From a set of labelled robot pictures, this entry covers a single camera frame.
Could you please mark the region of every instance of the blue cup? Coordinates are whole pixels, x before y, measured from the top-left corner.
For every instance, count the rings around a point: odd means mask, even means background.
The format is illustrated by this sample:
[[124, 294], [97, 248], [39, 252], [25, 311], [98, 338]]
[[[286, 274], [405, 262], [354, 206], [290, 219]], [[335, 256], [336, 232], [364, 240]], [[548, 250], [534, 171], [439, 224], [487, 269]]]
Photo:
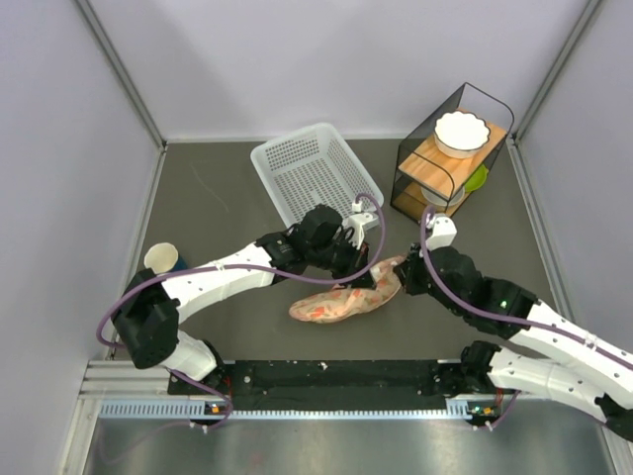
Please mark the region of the blue cup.
[[189, 268], [178, 249], [169, 242], [160, 242], [150, 247], [142, 263], [156, 275]]

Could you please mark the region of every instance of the cloth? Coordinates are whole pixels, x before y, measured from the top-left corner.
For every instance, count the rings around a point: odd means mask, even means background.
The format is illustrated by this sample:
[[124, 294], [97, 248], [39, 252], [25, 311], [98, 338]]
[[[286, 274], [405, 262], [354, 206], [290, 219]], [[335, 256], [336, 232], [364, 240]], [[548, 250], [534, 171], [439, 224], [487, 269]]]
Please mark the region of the cloth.
[[394, 266], [405, 260], [403, 255], [385, 259], [371, 269], [376, 289], [334, 287], [329, 292], [312, 295], [290, 307], [290, 316], [302, 322], [333, 324], [356, 314], [365, 314], [386, 304], [401, 289]]

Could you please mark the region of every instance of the white bowl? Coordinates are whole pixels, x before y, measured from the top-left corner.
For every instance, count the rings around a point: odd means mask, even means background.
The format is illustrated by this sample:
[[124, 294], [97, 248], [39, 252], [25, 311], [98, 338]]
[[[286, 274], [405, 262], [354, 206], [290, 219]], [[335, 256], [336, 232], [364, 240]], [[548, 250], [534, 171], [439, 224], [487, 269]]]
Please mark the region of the white bowl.
[[447, 112], [435, 123], [435, 143], [452, 158], [469, 158], [488, 143], [491, 130], [486, 121], [470, 112]]
[[[445, 199], [440, 198], [432, 191], [428, 191], [423, 186], [420, 186], [420, 188], [422, 189], [422, 196], [424, 197], [424, 199], [429, 205], [435, 205], [441, 208], [446, 208]], [[448, 202], [448, 206], [457, 205], [464, 199], [465, 196], [466, 196], [466, 190], [462, 186], [459, 190], [457, 190], [457, 193], [455, 193], [455, 196]]]

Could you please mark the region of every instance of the white plastic basket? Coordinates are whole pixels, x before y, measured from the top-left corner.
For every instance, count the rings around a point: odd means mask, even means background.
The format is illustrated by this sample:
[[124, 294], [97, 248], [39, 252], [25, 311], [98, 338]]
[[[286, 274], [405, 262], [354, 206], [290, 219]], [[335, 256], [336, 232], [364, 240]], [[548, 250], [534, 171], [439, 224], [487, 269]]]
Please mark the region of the white plastic basket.
[[[263, 143], [250, 158], [288, 227], [319, 203], [347, 218], [358, 193], [372, 195], [383, 205], [378, 185], [331, 124], [305, 127]], [[374, 210], [369, 200], [363, 199], [363, 210]]]

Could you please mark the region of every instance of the basket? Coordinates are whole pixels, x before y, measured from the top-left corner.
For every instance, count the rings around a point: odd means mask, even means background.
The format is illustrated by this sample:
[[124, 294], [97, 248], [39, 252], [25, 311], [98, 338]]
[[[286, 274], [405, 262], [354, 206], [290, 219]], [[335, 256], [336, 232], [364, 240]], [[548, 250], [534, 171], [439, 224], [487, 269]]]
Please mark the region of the basket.
[[[289, 227], [319, 203], [342, 217], [358, 193], [383, 205], [383, 194], [331, 124], [316, 124], [256, 147], [250, 154], [277, 212]], [[367, 199], [363, 209], [374, 211]]]

